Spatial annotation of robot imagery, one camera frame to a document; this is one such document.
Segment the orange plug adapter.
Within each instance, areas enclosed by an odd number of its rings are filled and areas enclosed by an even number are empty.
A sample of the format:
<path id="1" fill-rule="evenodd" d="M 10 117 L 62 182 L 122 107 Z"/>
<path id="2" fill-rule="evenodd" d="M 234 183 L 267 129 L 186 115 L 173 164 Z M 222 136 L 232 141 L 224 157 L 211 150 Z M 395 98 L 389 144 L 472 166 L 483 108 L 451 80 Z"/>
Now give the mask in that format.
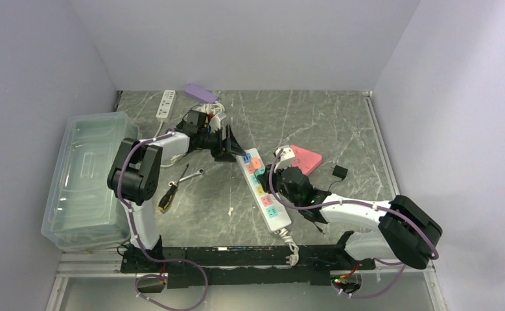
<path id="1" fill-rule="evenodd" d="M 256 172 L 257 170 L 259 170 L 260 168 L 263 168 L 263 167 L 264 167 L 263 162 L 258 157 L 251 158 L 249 165 L 248 165 L 248 168 L 250 169 L 250 171 L 252 173 Z"/>

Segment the teal plug adapter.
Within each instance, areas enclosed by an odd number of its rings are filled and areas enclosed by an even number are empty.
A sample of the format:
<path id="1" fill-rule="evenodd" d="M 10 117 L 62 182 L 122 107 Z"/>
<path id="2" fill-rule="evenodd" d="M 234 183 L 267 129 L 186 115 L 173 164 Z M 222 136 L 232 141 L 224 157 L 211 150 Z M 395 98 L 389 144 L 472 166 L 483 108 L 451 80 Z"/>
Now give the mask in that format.
<path id="1" fill-rule="evenodd" d="M 258 168 L 258 169 L 254 172 L 255 177 L 262 176 L 262 175 L 265 173 L 265 169 L 266 169 L 266 167 L 260 167 L 260 168 Z"/>

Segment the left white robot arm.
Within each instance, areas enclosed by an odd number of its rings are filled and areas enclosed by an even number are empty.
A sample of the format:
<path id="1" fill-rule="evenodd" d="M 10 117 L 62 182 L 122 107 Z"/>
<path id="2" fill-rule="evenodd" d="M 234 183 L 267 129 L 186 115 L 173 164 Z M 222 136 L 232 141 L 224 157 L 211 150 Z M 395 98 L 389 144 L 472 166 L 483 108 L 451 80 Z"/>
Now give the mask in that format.
<path id="1" fill-rule="evenodd" d="M 130 243 L 142 251 L 138 264 L 148 272 L 162 267 L 163 253 L 155 247 L 161 240 L 151 204 L 161 166 L 176 156 L 207 150 L 216 162 L 233 163 L 245 155 L 226 114 L 189 110 L 175 128 L 149 139 L 125 138 L 113 160 L 107 186 L 123 205 L 130 226 Z"/>

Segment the black power adapter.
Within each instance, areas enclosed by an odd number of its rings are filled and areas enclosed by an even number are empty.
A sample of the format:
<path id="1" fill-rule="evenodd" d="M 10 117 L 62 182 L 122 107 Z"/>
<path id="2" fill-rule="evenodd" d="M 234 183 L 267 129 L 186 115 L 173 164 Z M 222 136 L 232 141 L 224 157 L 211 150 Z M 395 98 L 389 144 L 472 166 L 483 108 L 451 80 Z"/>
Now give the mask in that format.
<path id="1" fill-rule="evenodd" d="M 336 178 L 340 178 L 341 180 L 346 179 L 347 174 L 348 169 L 340 165 L 335 165 L 332 171 L 332 175 Z"/>

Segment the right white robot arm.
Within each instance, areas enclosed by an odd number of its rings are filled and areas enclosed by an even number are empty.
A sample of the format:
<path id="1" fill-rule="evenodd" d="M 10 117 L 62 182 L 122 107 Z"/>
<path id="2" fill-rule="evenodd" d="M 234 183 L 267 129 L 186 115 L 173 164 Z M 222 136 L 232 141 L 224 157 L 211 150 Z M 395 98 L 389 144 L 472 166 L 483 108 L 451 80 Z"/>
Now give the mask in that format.
<path id="1" fill-rule="evenodd" d="M 352 229 L 338 240 L 335 262 L 350 269 L 364 259 L 395 259 L 423 270 L 440 257 L 436 246 L 441 226 L 412 199 L 396 195 L 389 201 L 346 198 L 313 187 L 297 167 L 268 165 L 262 186 L 283 206 L 310 222 L 346 224 Z"/>

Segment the white long power strip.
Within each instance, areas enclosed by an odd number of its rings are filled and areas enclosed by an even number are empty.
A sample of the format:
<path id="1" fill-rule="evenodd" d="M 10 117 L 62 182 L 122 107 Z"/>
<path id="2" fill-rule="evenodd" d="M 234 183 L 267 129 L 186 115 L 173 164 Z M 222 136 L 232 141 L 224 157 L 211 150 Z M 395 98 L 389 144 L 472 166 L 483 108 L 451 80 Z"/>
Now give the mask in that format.
<path id="1" fill-rule="evenodd" d="M 257 149 L 247 149 L 245 152 L 246 155 L 236 157 L 237 162 L 269 232 L 280 234 L 281 230 L 286 230 L 292 221 L 283 205 L 263 189 L 258 177 L 255 177 L 254 173 L 248 168 L 251 158 L 258 157 L 261 159 Z"/>

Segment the pink triangular power strip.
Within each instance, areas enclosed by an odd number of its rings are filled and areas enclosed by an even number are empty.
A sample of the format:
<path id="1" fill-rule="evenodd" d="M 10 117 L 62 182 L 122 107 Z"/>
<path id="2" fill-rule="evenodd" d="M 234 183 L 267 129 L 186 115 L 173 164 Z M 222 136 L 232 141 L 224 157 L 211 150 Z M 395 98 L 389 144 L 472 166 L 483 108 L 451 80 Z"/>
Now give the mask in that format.
<path id="1" fill-rule="evenodd" d="M 301 172 L 309 176 L 316 168 L 318 168 L 322 161 L 322 155 L 312 152 L 310 150 L 291 145 L 290 148 L 294 153 L 294 160 L 291 167 L 297 167 Z"/>

